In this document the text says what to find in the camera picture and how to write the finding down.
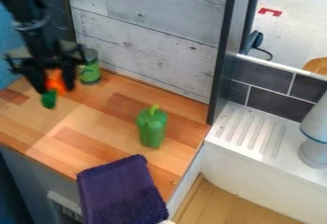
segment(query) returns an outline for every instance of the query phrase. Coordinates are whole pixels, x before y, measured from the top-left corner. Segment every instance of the black cable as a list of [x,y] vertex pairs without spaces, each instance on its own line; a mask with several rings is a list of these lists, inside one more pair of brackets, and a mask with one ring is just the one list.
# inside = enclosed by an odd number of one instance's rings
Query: black cable
[[263,53],[266,53],[268,56],[270,56],[270,57],[269,57],[268,59],[266,59],[266,60],[272,60],[272,59],[273,59],[273,54],[272,54],[271,52],[266,51],[266,50],[263,50],[263,49],[261,49],[261,48],[259,48],[259,47],[253,47],[253,49],[258,50],[258,51],[261,51],[261,52],[263,52]]

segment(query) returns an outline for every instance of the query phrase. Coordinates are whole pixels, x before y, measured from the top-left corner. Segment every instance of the green container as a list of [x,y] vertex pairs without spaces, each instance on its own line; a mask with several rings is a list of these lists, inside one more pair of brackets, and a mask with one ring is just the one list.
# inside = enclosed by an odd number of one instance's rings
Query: green container
[[137,118],[140,141],[144,146],[159,148],[164,141],[167,115],[155,104],[143,109]]
[[41,103],[45,108],[54,109],[56,104],[56,91],[50,90],[41,95]]
[[83,84],[96,84],[101,80],[98,52],[95,49],[84,50],[86,63],[79,66],[79,80]]

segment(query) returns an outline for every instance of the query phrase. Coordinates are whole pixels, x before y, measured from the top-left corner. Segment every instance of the blue object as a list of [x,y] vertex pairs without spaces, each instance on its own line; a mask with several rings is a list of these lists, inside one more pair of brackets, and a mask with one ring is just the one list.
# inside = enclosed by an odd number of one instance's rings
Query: blue object
[[84,224],[155,224],[168,218],[141,155],[86,169],[77,183]]
[[10,71],[10,66],[2,59],[2,55],[23,45],[19,33],[11,27],[11,15],[0,3],[0,90],[6,88],[19,78]]

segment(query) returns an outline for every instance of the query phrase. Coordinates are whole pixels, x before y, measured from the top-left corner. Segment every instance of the white wood panel wall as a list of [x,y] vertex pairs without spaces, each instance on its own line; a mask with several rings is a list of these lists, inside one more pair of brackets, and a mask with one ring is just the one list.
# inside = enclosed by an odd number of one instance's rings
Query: white wood panel wall
[[104,68],[208,102],[226,0],[71,0]]

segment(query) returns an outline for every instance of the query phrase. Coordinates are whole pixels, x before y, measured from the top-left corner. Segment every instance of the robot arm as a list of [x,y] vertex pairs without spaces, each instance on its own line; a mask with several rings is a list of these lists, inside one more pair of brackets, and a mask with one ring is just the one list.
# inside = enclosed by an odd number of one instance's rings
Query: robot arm
[[51,34],[51,17],[42,0],[1,0],[13,17],[26,47],[5,54],[11,70],[27,78],[34,89],[47,91],[47,70],[60,69],[67,90],[74,89],[76,66],[84,63],[82,47]]

